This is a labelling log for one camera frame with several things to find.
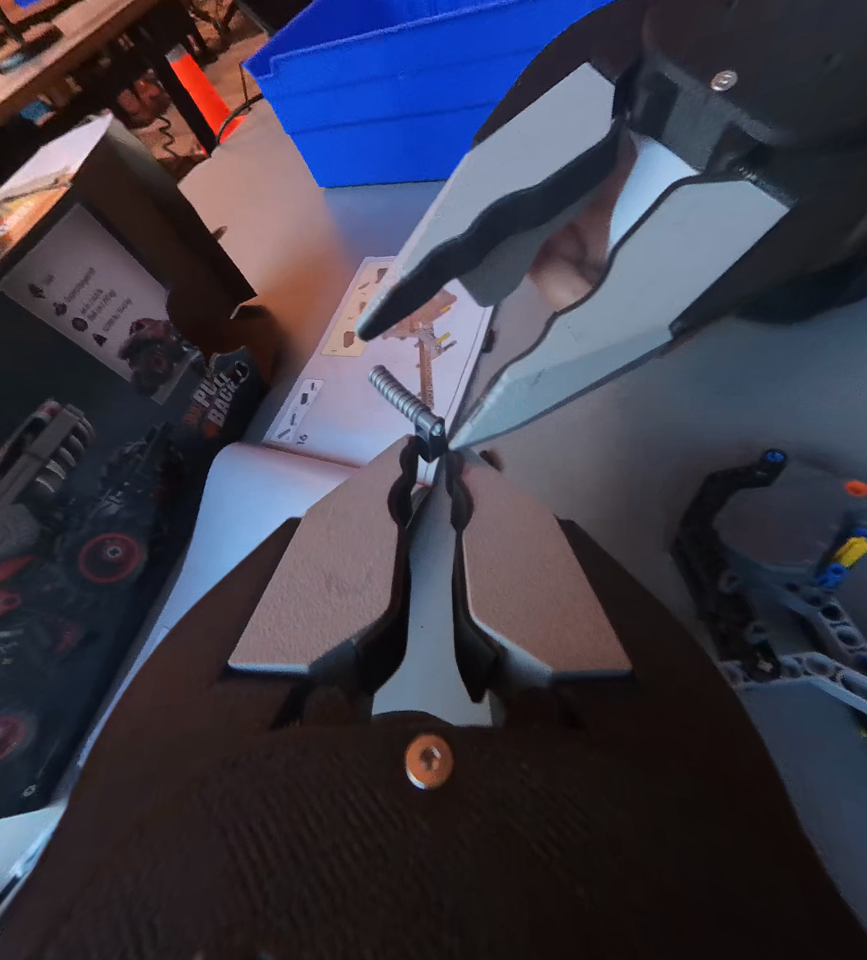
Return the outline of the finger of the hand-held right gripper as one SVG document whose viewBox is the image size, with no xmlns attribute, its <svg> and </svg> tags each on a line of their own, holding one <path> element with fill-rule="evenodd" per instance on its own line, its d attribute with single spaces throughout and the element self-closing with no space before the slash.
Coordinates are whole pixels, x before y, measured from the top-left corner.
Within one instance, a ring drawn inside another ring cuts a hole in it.
<svg viewBox="0 0 867 960">
<path fill-rule="evenodd" d="M 479 306 L 522 282 L 544 243 L 615 167 L 616 87 L 584 63 L 469 150 L 356 326 L 369 342 L 459 281 Z"/>
<path fill-rule="evenodd" d="M 667 186 L 612 248 L 593 292 L 554 313 L 493 376 L 451 449 L 507 435 L 665 348 L 675 321 L 790 209 L 744 176 L 695 175 Z"/>
</svg>

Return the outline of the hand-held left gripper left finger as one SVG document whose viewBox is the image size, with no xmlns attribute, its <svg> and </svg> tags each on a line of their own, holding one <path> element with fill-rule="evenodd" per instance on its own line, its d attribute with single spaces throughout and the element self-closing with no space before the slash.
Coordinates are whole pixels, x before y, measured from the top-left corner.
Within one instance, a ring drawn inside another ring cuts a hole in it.
<svg viewBox="0 0 867 960">
<path fill-rule="evenodd" d="M 382 450 L 300 520 L 231 669 L 372 697 L 406 650 L 415 438 Z"/>
</svg>

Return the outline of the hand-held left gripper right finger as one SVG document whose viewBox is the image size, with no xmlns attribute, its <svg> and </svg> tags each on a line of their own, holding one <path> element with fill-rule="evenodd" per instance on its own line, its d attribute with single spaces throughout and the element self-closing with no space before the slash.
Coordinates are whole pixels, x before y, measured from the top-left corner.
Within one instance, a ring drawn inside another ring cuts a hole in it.
<svg viewBox="0 0 867 960">
<path fill-rule="evenodd" d="M 454 654 L 471 698 L 632 676 L 558 518 L 475 453 L 446 474 Z"/>
</svg>

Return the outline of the grey spring lego shock absorber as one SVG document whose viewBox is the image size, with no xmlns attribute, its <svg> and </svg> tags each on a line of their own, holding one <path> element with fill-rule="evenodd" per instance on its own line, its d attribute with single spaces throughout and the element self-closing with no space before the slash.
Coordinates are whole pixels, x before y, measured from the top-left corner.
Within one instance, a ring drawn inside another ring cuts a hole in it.
<svg viewBox="0 0 867 960">
<path fill-rule="evenodd" d="M 438 461 L 448 449 L 447 428 L 443 417 L 410 392 L 383 365 L 370 369 L 368 382 L 413 426 L 418 456 L 427 463 Z"/>
</svg>

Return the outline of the lego instruction booklet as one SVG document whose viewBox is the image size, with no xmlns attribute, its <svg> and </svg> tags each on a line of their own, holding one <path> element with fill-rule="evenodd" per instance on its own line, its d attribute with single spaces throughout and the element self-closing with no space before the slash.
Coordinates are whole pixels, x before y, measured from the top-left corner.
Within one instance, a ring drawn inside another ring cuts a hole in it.
<svg viewBox="0 0 867 960">
<path fill-rule="evenodd" d="M 357 322 L 380 292 L 392 257 L 365 258 L 315 353 L 264 436 L 279 483 L 324 493 L 415 427 L 368 380 L 385 367 L 451 428 L 464 402 L 490 326 L 460 282 L 371 342 Z"/>
</svg>

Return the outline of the black grey lego chassis assembly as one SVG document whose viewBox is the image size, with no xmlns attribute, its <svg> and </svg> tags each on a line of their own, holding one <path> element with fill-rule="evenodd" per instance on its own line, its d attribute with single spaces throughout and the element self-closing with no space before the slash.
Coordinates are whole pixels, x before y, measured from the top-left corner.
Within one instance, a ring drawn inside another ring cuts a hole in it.
<svg viewBox="0 0 867 960">
<path fill-rule="evenodd" d="M 811 687 L 867 735 L 867 637 L 840 596 L 867 558 L 867 482 L 778 447 L 707 474 L 670 554 L 734 690 Z"/>
</svg>

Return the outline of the black lego truck box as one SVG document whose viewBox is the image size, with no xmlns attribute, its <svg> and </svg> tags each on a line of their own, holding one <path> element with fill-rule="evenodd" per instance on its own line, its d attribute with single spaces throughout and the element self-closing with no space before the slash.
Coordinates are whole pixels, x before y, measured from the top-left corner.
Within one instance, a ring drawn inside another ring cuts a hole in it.
<svg viewBox="0 0 867 960">
<path fill-rule="evenodd" d="M 268 390 L 220 236 L 111 116 L 0 186 L 0 819 L 50 802 Z"/>
</svg>

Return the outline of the person's right hand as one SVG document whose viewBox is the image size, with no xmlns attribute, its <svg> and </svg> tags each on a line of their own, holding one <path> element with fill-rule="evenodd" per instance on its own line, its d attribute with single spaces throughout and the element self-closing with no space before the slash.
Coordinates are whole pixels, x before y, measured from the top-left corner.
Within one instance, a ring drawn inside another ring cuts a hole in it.
<svg viewBox="0 0 867 960">
<path fill-rule="evenodd" d="M 553 311 L 564 311 L 582 301 L 602 281 L 613 213 L 636 158 L 632 139 L 624 135 L 614 167 L 596 186 L 587 205 L 537 252 L 528 277 Z"/>
</svg>

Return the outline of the blue plastic bin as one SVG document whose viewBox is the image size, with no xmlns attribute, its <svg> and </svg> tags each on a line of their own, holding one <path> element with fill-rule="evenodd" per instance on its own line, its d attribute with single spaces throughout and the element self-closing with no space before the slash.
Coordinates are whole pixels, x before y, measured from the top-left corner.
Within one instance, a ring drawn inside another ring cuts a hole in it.
<svg viewBox="0 0 867 960">
<path fill-rule="evenodd" d="M 318 186 L 444 181 L 529 62 L 599 1 L 317 1 L 246 70 Z"/>
</svg>

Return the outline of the orange cone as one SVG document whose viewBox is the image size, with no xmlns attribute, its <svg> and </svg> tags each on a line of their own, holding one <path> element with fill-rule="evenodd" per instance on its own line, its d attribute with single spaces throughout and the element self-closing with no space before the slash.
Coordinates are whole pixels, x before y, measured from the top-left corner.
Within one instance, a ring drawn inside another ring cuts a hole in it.
<svg viewBox="0 0 867 960">
<path fill-rule="evenodd" d="M 216 149 L 243 122 L 243 114 L 224 101 L 203 69 L 183 45 L 172 47 L 166 54 L 169 65 L 183 96 L 176 101 L 177 108 L 190 111 L 184 114 L 187 126 L 210 153 Z"/>
</svg>

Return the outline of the wooden table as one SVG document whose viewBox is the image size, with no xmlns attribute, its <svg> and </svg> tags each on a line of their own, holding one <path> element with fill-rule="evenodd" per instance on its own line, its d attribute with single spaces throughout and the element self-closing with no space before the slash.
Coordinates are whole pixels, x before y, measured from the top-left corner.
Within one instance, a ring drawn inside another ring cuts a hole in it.
<svg viewBox="0 0 867 960">
<path fill-rule="evenodd" d="M 199 145 L 207 154 L 216 149 L 205 114 L 169 63 L 176 47 L 193 58 L 211 57 L 192 2 L 77 2 L 50 26 L 59 33 L 55 42 L 26 64 L 0 72 L 1 165 L 28 159 L 90 114 L 113 112 L 119 94 L 149 71 Z M 82 90 L 48 119 L 39 124 L 22 115 L 22 109 L 78 76 Z"/>
</svg>

